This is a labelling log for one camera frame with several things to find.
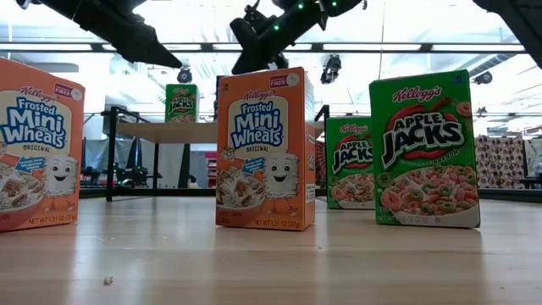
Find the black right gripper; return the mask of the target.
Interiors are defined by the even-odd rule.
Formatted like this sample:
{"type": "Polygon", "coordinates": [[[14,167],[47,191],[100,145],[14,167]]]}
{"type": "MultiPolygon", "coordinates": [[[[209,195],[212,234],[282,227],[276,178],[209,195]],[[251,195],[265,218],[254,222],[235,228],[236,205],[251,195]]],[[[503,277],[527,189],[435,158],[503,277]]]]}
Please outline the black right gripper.
{"type": "Polygon", "coordinates": [[[272,55],[260,41],[258,32],[252,24],[244,19],[234,19],[230,22],[230,28],[241,45],[241,55],[235,62],[231,73],[241,75],[269,69],[270,64],[275,64],[278,69],[289,67],[289,61],[283,53],[272,55]]]}

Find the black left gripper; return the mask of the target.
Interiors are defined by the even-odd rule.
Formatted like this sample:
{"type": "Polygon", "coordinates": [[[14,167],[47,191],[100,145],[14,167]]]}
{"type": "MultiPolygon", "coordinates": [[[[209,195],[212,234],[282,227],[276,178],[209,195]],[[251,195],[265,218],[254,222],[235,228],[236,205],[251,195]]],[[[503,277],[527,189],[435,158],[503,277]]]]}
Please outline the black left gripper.
{"type": "Polygon", "coordinates": [[[147,64],[157,64],[174,69],[182,63],[158,40],[155,29],[141,24],[141,47],[135,40],[135,33],[141,18],[133,13],[139,3],[101,3],[105,13],[104,40],[109,42],[124,58],[137,58],[147,64]]]}

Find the green Apple Jacks cereal box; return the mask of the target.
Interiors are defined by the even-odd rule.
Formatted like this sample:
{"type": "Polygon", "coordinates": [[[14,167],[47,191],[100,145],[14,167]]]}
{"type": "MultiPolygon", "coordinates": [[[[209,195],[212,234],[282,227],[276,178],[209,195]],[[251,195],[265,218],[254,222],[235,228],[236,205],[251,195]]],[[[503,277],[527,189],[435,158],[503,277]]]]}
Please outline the green Apple Jacks cereal box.
{"type": "Polygon", "coordinates": [[[325,160],[329,209],[375,208],[373,137],[368,116],[326,120],[325,160]]]}
{"type": "Polygon", "coordinates": [[[199,90],[195,84],[167,84],[165,122],[196,123],[199,90]]]}
{"type": "Polygon", "coordinates": [[[478,228],[468,72],[375,80],[369,93],[377,224],[478,228]]]}

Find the blue Frosted Flakes cereal box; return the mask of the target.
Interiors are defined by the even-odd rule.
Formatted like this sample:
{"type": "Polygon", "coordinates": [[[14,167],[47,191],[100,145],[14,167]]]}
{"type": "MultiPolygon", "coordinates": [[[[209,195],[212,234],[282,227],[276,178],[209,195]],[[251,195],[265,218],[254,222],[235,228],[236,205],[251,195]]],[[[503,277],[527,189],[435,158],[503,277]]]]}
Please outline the blue Frosted Flakes cereal box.
{"type": "Polygon", "coordinates": [[[222,75],[216,76],[215,93],[214,93],[214,101],[213,101],[213,121],[218,120],[218,94],[219,94],[219,84],[222,77],[223,77],[222,75]]]}

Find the orange Frosted Mini Wheats box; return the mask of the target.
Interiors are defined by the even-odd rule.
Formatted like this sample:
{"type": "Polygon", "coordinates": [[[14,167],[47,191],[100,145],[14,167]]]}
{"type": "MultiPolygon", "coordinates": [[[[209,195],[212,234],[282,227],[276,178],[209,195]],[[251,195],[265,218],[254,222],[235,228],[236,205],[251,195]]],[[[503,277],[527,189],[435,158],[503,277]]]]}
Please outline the orange Frosted Mini Wheats box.
{"type": "Polygon", "coordinates": [[[0,232],[78,219],[85,93],[0,58],[0,232]]]}
{"type": "Polygon", "coordinates": [[[294,231],[313,225],[313,98],[302,67],[221,79],[216,225],[294,231]]]}

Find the large black hanging spotlight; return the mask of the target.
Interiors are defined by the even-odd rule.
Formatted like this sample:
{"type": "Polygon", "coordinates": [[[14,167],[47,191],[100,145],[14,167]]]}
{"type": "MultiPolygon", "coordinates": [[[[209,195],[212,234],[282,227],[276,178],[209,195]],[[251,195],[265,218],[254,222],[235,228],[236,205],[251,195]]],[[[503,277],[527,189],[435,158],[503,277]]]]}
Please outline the large black hanging spotlight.
{"type": "Polygon", "coordinates": [[[339,76],[339,71],[342,68],[340,56],[338,54],[330,54],[323,67],[323,72],[320,81],[323,85],[333,83],[339,76]]]}

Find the blue grey cloth divider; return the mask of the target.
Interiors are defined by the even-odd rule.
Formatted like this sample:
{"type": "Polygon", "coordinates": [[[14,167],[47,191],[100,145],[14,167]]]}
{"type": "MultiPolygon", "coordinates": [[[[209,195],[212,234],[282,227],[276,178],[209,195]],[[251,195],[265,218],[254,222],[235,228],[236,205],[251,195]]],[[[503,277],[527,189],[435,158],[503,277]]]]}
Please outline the blue grey cloth divider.
{"type": "MultiPolygon", "coordinates": [[[[100,114],[84,117],[84,165],[83,169],[92,168],[100,173],[98,183],[105,185],[108,165],[108,134],[103,132],[105,118],[100,114]]],[[[185,144],[160,144],[158,149],[158,188],[179,188],[182,157],[185,144]]],[[[153,172],[154,143],[134,137],[116,137],[113,161],[120,169],[131,169],[140,166],[153,172]]]]}

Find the black background equipment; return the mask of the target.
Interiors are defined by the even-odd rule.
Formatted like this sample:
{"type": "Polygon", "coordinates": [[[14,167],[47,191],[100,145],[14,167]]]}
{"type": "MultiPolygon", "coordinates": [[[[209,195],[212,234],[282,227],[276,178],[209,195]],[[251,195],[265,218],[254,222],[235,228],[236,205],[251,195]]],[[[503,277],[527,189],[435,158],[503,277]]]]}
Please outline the black background equipment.
{"type": "MultiPolygon", "coordinates": [[[[113,165],[113,188],[149,188],[149,180],[153,178],[153,173],[145,167],[123,169],[117,164],[113,165]]],[[[108,172],[105,169],[86,167],[80,175],[80,183],[83,187],[105,188],[108,184],[108,172]]]]}

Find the red storage rack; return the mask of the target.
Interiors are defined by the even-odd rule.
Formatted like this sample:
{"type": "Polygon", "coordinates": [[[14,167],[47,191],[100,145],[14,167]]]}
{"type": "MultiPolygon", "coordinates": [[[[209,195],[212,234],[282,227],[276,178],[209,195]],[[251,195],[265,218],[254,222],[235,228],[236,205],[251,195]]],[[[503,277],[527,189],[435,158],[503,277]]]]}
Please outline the red storage rack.
{"type": "Polygon", "coordinates": [[[215,188],[217,184],[217,153],[206,152],[205,159],[207,160],[207,187],[215,188]]]}

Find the orange patterned panel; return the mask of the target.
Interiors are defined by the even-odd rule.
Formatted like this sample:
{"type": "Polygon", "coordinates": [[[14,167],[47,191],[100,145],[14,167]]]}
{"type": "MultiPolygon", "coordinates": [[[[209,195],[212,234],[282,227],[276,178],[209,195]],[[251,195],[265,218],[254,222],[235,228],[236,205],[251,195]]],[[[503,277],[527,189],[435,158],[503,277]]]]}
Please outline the orange patterned panel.
{"type": "Polygon", "coordinates": [[[316,182],[321,188],[325,188],[326,182],[326,156],[325,156],[325,143],[323,141],[316,141],[315,144],[315,173],[316,182]]]}

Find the brown patterned fabric divider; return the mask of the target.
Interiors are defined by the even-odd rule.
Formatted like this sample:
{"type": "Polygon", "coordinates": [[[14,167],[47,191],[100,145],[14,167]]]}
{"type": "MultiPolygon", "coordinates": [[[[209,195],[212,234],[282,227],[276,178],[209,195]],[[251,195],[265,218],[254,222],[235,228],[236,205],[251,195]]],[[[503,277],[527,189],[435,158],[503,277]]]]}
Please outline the brown patterned fabric divider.
{"type": "Polygon", "coordinates": [[[478,187],[524,189],[524,147],[521,137],[475,138],[478,187]]]}

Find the black overhead frame beam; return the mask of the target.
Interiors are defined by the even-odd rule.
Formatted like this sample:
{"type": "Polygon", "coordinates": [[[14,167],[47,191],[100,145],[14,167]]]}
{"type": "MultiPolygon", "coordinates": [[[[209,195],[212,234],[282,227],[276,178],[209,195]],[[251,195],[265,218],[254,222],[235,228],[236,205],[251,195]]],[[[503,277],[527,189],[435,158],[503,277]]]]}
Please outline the black overhead frame beam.
{"type": "MultiPolygon", "coordinates": [[[[176,42],[163,45],[172,53],[239,53],[241,45],[233,42],[176,42]]],[[[114,53],[109,43],[98,42],[0,42],[0,52],[16,53],[114,53]]],[[[519,43],[348,43],[298,42],[288,46],[287,53],[513,53],[525,54],[519,43]]]]}

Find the wooden shelf with black frame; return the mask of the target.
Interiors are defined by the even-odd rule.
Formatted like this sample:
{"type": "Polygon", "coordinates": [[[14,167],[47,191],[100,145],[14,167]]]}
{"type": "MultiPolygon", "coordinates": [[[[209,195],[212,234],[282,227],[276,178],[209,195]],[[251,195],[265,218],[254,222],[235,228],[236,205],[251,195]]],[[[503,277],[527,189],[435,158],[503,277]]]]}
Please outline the wooden shelf with black frame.
{"type": "Polygon", "coordinates": [[[112,202],[113,194],[113,165],[116,135],[120,132],[135,139],[146,140],[154,143],[153,175],[152,184],[149,188],[139,189],[161,189],[158,188],[158,149],[160,144],[185,144],[182,157],[180,185],[175,189],[190,189],[188,186],[190,173],[190,145],[211,144],[218,139],[218,124],[211,123],[152,123],[143,119],[139,114],[125,109],[112,106],[109,110],[101,112],[101,116],[110,119],[108,135],[108,184],[106,189],[107,202],[112,202]]]}

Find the black table edge rail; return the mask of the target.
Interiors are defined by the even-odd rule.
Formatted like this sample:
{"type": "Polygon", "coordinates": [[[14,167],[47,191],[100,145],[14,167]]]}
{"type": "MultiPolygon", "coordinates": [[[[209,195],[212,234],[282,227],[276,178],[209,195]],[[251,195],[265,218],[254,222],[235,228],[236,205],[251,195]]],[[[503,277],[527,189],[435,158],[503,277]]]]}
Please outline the black table edge rail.
{"type": "MultiPolygon", "coordinates": [[[[83,188],[80,191],[80,198],[106,197],[106,188],[83,188]]],[[[214,197],[215,189],[113,189],[112,197],[133,196],[133,197],[214,197]]],[[[480,199],[511,201],[511,202],[533,202],[542,203],[542,190],[528,189],[479,189],[480,199]]]]}

